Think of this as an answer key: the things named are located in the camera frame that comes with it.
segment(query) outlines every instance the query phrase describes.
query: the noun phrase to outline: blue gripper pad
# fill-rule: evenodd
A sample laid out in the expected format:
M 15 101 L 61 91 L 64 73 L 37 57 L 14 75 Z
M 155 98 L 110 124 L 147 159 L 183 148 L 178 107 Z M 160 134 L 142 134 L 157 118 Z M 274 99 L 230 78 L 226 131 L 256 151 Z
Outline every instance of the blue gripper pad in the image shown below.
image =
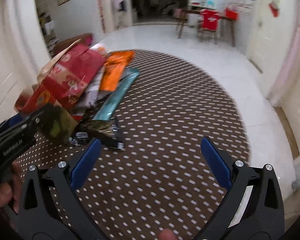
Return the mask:
M 12 127 L 12 126 L 16 125 L 17 123 L 21 122 L 22 120 L 23 119 L 22 119 L 21 114 L 16 114 L 15 116 L 13 116 L 9 119 L 9 126 Z
M 201 153 L 220 186 L 229 191 L 232 187 L 231 171 L 207 138 L 201 140 Z
M 101 143 L 99 140 L 94 140 L 90 147 L 83 154 L 77 165 L 73 168 L 70 174 L 70 188 L 75 191 L 81 188 L 87 179 L 93 165 L 100 156 Z

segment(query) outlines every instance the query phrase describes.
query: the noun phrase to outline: pink curtain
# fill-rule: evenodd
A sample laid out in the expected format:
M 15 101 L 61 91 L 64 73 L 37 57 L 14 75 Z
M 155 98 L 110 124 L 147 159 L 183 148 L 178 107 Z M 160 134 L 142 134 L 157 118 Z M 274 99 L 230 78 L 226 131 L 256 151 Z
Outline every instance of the pink curtain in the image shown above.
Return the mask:
M 288 92 L 293 82 L 298 77 L 300 69 L 300 26 L 298 26 L 286 60 L 280 73 L 272 86 L 268 99 L 273 107 L 279 105 L 280 100 Z

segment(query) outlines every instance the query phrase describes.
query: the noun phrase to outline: metal screw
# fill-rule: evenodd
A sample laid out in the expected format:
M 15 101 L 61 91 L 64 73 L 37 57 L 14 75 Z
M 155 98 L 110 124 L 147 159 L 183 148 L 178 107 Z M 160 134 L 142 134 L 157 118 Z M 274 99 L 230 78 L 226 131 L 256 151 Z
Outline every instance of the metal screw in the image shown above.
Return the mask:
M 240 160 L 235 161 L 235 165 L 237 165 L 238 167 L 242 167 L 243 166 L 243 162 Z
M 30 165 L 30 166 L 29 166 L 29 171 L 34 171 L 35 168 L 36 168 L 35 165 Z
M 67 166 L 67 163 L 64 162 L 64 161 L 61 161 L 61 162 L 58 163 L 58 167 L 59 167 L 59 168 L 64 168 L 64 167 L 66 167 L 66 166 Z
M 268 171 L 272 171 L 272 166 L 271 166 L 270 164 L 267 164 L 267 165 L 266 165 L 266 169 L 267 169 Z

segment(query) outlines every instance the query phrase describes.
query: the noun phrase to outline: red paper bag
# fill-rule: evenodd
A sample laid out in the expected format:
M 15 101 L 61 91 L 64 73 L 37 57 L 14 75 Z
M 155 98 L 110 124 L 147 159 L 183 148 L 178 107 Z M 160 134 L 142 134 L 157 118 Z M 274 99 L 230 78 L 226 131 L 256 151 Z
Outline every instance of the red paper bag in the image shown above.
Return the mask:
M 70 111 L 103 63 L 98 52 L 76 44 L 55 63 L 42 84 Z

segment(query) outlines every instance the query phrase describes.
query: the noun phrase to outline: brown polka dot rug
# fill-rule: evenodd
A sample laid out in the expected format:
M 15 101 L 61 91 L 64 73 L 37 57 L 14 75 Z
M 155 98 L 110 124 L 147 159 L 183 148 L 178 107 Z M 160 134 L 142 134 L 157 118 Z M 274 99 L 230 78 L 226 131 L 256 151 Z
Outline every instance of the brown polka dot rug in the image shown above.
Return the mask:
M 135 50 L 129 67 L 141 75 L 115 111 L 125 150 L 103 148 L 77 196 L 109 238 L 156 239 L 171 229 L 191 239 L 226 193 L 200 152 L 209 136 L 233 159 L 248 161 L 249 149 L 236 106 L 205 71 L 172 55 Z M 18 160 L 23 176 L 30 164 L 50 168 L 84 147 L 37 144 Z M 65 224 L 66 210 L 51 189 Z

